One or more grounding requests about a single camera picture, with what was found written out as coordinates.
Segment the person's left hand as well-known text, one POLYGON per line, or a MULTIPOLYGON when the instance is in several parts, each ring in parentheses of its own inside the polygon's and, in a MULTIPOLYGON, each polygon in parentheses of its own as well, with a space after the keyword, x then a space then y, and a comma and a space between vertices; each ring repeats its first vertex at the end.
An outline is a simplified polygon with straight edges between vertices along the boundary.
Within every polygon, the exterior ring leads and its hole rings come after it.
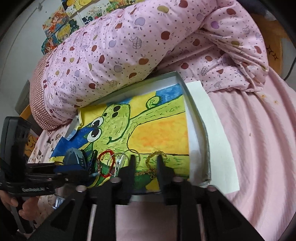
MULTIPOLYGON (((9 211, 11 211, 12 206, 18 207, 17 200, 3 190, 1 190, 1 201, 9 211)), ((18 212, 18 214, 25 220, 35 220, 39 215, 38 201, 38 197, 30 197, 23 203, 22 208, 18 212)))

